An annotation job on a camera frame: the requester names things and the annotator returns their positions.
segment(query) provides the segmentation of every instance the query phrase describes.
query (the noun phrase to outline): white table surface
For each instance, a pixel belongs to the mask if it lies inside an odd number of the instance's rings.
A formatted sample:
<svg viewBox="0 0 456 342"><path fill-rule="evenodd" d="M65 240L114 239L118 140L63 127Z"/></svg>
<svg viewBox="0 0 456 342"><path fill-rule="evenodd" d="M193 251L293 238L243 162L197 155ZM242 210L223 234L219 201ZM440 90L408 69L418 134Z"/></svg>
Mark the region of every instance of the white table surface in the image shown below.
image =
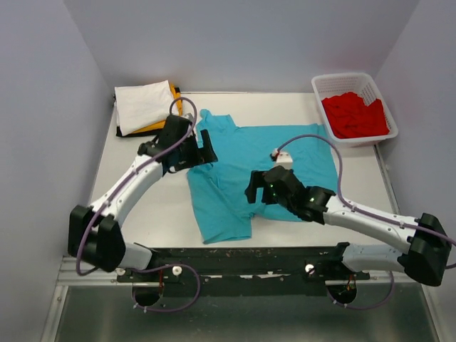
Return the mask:
<svg viewBox="0 0 456 342"><path fill-rule="evenodd" d="M321 123L312 93L187 93L198 110L230 114L238 126ZM184 112L191 108L184 105ZM117 138L111 120L92 200L109 190L133 161L144 138ZM358 203L391 211L373 147L342 149L344 195ZM147 247L312 247L338 242L377 244L365 235L317 223L281 222L255 217L252 238L204 245L193 214L187 171L165 175L132 209L123 225L126 242Z"/></svg>

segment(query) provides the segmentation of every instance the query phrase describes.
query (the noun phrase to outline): gray wall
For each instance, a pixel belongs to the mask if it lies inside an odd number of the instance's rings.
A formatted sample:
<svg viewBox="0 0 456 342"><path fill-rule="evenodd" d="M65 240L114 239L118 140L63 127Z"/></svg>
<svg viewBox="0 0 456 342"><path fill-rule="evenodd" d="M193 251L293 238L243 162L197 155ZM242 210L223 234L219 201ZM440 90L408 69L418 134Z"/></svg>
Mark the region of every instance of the gray wall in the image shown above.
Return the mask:
<svg viewBox="0 0 456 342"><path fill-rule="evenodd" d="M399 127L382 145L402 213L431 212L456 237L456 2L422 0L376 78ZM453 252L450 257L456 261ZM456 337L456 271L438 289Z"/></svg>
<svg viewBox="0 0 456 342"><path fill-rule="evenodd" d="M418 0L64 0L110 86L311 91L375 75Z"/></svg>
<svg viewBox="0 0 456 342"><path fill-rule="evenodd" d="M110 91L60 0L3 1L0 46L0 340L39 341Z"/></svg>

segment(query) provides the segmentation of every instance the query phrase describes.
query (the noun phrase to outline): folded white towel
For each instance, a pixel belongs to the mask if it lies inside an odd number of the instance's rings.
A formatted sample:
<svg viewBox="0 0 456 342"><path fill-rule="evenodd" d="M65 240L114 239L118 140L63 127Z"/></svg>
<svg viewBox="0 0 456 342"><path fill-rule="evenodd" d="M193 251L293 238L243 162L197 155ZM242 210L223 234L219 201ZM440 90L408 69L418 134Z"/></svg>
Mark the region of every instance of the folded white towel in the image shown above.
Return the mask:
<svg viewBox="0 0 456 342"><path fill-rule="evenodd" d="M122 135L164 120L169 114L174 96L170 83L163 81L137 87L115 87L118 123ZM172 112L179 114L174 104Z"/></svg>

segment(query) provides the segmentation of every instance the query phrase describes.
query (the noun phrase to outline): white laundry basket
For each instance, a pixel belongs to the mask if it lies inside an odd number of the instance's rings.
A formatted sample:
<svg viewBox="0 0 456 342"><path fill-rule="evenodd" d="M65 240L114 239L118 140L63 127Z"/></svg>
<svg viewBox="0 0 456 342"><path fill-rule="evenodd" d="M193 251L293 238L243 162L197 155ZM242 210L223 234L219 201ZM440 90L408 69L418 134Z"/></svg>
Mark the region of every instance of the white laundry basket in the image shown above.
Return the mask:
<svg viewBox="0 0 456 342"><path fill-rule="evenodd" d="M312 78L312 87L316 96L318 110L326 126L326 132L338 146L356 147L374 145L382 140L394 138L398 135L398 127L394 122L393 116L372 77L367 73L334 73L331 75L316 76ZM382 101L386 124L390 130L387 135L350 139L340 139L334 135L321 101L325 98L342 95L350 91L362 97L366 105L370 105L377 98Z"/></svg>

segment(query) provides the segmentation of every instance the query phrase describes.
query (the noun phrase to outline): red clothing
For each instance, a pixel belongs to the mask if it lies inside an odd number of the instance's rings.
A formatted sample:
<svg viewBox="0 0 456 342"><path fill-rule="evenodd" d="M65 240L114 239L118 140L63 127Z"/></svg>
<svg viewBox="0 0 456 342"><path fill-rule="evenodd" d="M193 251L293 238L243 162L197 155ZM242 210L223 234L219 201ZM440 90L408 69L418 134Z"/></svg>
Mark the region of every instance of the red clothing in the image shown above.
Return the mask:
<svg viewBox="0 0 456 342"><path fill-rule="evenodd" d="M322 103L337 138L373 137L390 132L380 99L365 105L355 93L345 93L325 98Z"/></svg>

